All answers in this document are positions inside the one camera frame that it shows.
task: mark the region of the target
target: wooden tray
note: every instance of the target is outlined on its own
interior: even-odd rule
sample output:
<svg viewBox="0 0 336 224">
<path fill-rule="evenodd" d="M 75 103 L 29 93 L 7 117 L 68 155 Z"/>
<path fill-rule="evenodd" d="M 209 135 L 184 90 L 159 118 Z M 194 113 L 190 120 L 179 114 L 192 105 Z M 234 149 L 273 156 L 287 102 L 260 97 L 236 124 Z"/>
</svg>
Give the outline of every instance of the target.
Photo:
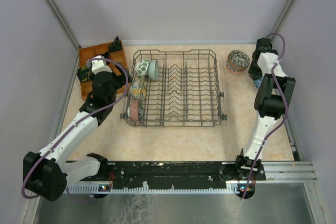
<svg viewBox="0 0 336 224">
<path fill-rule="evenodd" d="M 88 59 L 91 59 L 96 55 L 103 54 L 106 51 L 108 51 L 108 47 L 111 43 L 112 42 L 108 42 L 108 43 L 104 43 L 104 44 L 95 45 L 95 46 L 92 46 L 92 47 L 80 48 L 78 50 L 79 66 L 80 67 L 84 66 Z M 120 41 L 120 43 L 121 43 L 122 50 L 110 53 L 110 59 L 114 60 L 115 62 L 121 63 L 121 65 L 126 69 L 126 68 L 128 68 L 128 66 L 127 66 L 124 46 L 122 44 L 122 41 Z M 117 75 L 121 74 L 119 72 L 119 70 L 113 64 L 109 64 L 108 66 Z M 117 94 L 122 93 L 124 91 L 124 88 L 125 88 L 125 86 L 122 87 L 121 89 L 118 89 Z M 92 81 L 83 82 L 83 83 L 80 84 L 80 94 L 81 94 L 81 97 L 84 101 L 86 101 L 86 97 L 87 97 L 88 93 L 90 93 L 91 91 L 92 91 Z"/>
</svg>

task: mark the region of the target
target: metal wire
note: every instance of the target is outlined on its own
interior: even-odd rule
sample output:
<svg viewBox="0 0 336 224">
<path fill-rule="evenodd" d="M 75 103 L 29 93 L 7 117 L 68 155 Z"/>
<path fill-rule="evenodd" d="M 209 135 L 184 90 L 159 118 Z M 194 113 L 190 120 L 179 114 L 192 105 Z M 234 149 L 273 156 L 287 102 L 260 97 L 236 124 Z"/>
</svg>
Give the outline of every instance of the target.
<svg viewBox="0 0 336 224">
<path fill-rule="evenodd" d="M 221 92 L 216 54 L 212 50 L 138 50 L 133 56 L 131 76 L 141 59 L 158 60 L 159 80 L 145 83 L 144 119 L 132 121 L 127 109 L 124 118 L 132 126 L 203 126 L 221 123 Z"/>
</svg>

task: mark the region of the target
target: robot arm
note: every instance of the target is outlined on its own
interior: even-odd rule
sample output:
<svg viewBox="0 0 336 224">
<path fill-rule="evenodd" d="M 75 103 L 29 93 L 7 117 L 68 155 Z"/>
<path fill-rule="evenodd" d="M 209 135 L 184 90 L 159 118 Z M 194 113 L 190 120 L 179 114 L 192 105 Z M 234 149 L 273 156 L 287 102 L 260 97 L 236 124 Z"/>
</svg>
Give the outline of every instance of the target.
<svg viewBox="0 0 336 224">
<path fill-rule="evenodd" d="M 28 178 L 25 188 L 50 201 L 58 199 L 67 186 L 83 178 L 107 173 L 107 159 L 94 153 L 80 161 L 66 163 L 71 153 L 100 126 L 113 107 L 92 115 L 91 112 L 113 103 L 117 90 L 125 85 L 125 76 L 117 76 L 103 60 L 92 61 L 92 72 L 92 92 L 88 94 L 74 120 L 38 153 L 29 152 L 24 157 L 25 179 L 35 163 L 44 156 Z"/>
<path fill-rule="evenodd" d="M 254 104 L 257 115 L 253 132 L 236 160 L 236 165 L 239 169 L 250 170 L 265 137 L 285 113 L 284 102 L 281 96 L 275 93 L 277 87 L 271 75 L 271 69 L 274 65 L 276 65 L 274 74 L 289 105 L 295 86 L 295 79 L 288 77 L 283 72 L 279 63 L 278 52 L 272 49 L 270 39 L 261 38 L 257 40 L 249 75 L 253 80 L 263 78 L 263 81 Z M 254 172 L 258 172 L 261 165 L 262 152 L 261 150 L 257 165 L 253 169 Z"/>
</svg>

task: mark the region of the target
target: tabletop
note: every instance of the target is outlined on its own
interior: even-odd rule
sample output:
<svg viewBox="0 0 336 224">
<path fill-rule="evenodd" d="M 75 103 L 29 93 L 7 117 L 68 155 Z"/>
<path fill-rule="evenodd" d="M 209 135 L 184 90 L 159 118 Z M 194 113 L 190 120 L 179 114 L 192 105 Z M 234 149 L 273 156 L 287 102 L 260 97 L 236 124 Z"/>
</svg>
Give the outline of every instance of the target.
<svg viewBox="0 0 336 224">
<path fill-rule="evenodd" d="M 100 127 L 78 146 L 70 160 L 94 152 L 110 161 L 234 161 L 254 126 L 257 89 L 247 71 L 232 73 L 226 68 L 225 61 L 232 50 L 241 50 L 251 57 L 255 45 L 155 45 L 125 46 L 124 49 L 129 68 L 139 49 L 212 50 L 217 56 L 219 87 L 225 93 L 221 102 L 227 121 L 215 127 L 132 127 L 120 119 L 127 102 L 123 99 L 113 107 Z M 63 129 L 74 119 L 82 104 L 80 83 L 76 79 Z M 284 126 L 267 140 L 262 158 L 264 161 L 293 160 Z"/>
</svg>

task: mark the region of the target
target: gray wall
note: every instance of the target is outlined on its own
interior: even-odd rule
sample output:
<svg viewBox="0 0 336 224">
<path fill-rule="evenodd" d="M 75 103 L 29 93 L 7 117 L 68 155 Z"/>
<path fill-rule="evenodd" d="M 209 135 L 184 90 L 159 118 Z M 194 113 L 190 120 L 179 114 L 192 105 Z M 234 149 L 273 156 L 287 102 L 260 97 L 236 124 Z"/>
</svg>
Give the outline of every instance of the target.
<svg viewBox="0 0 336 224">
<path fill-rule="evenodd" d="M 296 0 L 280 33 L 285 72 L 297 84 L 290 115 L 304 158 L 312 160 L 336 221 L 336 1 Z M 279 40 L 276 47 L 281 48 Z"/>
<path fill-rule="evenodd" d="M 286 0 L 55 0 L 81 45 L 124 40 L 255 42 Z"/>
<path fill-rule="evenodd" d="M 51 140 L 76 50 L 45 0 L 0 6 L 0 223 L 17 223 L 23 157 Z"/>
</svg>

